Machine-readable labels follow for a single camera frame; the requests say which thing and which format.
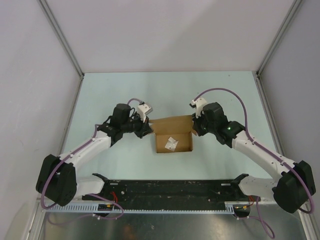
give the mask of open box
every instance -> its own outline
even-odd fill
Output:
[[[155,149],[157,153],[191,152],[193,150],[191,115],[172,116],[149,121],[155,134]],[[174,139],[177,144],[174,149],[169,149],[169,139]]]

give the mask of wall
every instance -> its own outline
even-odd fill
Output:
[[[306,0],[262,73],[287,157],[305,160],[320,190],[320,1]],[[314,196],[320,223],[320,193]]]
[[[0,12],[0,239],[18,240],[42,161],[58,153],[79,76],[37,1],[2,1]]]
[[[82,70],[255,71],[293,0],[48,0]]]

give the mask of gray floor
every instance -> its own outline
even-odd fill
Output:
[[[278,240],[306,240],[299,215],[276,205],[262,205],[265,221]],[[80,213],[51,213],[54,223],[70,221]],[[257,216],[256,208],[251,210]],[[43,221],[39,240],[268,240],[259,221],[236,220],[225,214],[125,214],[118,220],[85,217],[63,226]]]

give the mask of white table surface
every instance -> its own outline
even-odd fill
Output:
[[[189,115],[191,99],[209,88],[227,88],[244,101],[250,132],[275,149],[267,119],[250,71],[86,73],[65,143],[65,151],[84,142],[112,114],[118,103],[139,98],[153,107],[150,119]],[[212,91],[204,98],[218,102],[230,121],[244,124],[243,109],[228,92]],[[110,149],[97,155],[78,173],[99,173],[109,179],[208,180],[233,179],[247,173],[270,176],[240,152],[221,145],[212,134],[193,136],[192,152],[156,153],[155,136],[139,139],[125,134]]]

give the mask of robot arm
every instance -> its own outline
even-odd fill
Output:
[[[152,107],[142,103],[137,112],[130,115],[128,104],[117,104],[113,114],[101,125],[96,125],[94,134],[83,144],[60,156],[48,155],[42,163],[36,190],[59,204],[67,205],[73,198],[98,194],[103,189],[104,180],[96,175],[77,177],[79,169],[100,152],[118,142],[124,133],[135,133],[139,138],[152,132],[147,114]]]
[[[238,185],[245,195],[275,200],[285,211],[294,213],[308,200],[308,196],[297,177],[285,164],[298,173],[311,195],[316,192],[312,170],[306,162],[296,163],[267,149],[255,137],[250,136],[252,140],[249,139],[245,127],[236,121],[228,121],[217,102],[207,103],[200,97],[196,101],[192,100],[190,106],[195,108],[192,115],[193,129],[199,136],[214,134],[219,143],[245,154],[272,177],[263,179],[248,174],[238,176],[233,183]]]

